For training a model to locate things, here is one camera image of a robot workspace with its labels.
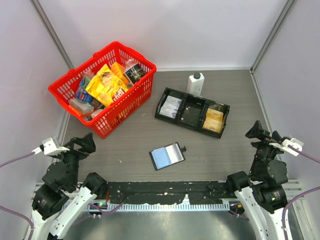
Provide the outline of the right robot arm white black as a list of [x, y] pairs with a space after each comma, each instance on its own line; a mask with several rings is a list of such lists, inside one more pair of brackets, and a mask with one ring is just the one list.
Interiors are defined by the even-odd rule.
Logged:
[[240, 201], [258, 240], [291, 240], [288, 204], [283, 184], [288, 170], [277, 155], [289, 153], [298, 156], [303, 142], [294, 137], [280, 136], [263, 129], [256, 121], [245, 134], [257, 139], [251, 146], [256, 149], [249, 173], [239, 171], [227, 176], [226, 193]]

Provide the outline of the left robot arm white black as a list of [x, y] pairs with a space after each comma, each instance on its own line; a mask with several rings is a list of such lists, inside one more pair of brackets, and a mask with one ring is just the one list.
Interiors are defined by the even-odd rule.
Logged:
[[62, 240], [91, 201], [107, 194], [107, 181], [96, 172], [78, 185], [79, 162], [96, 151], [93, 134], [73, 137], [62, 146], [56, 138], [47, 138], [35, 151], [57, 161], [47, 168], [35, 192], [28, 239]]

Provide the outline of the black leather card holder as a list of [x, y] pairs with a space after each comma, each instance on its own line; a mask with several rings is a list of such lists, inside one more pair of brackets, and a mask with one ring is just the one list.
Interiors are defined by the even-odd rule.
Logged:
[[186, 146], [181, 147], [178, 142], [175, 142], [150, 151], [149, 156], [154, 169], [159, 171], [185, 161], [184, 153], [186, 151]]

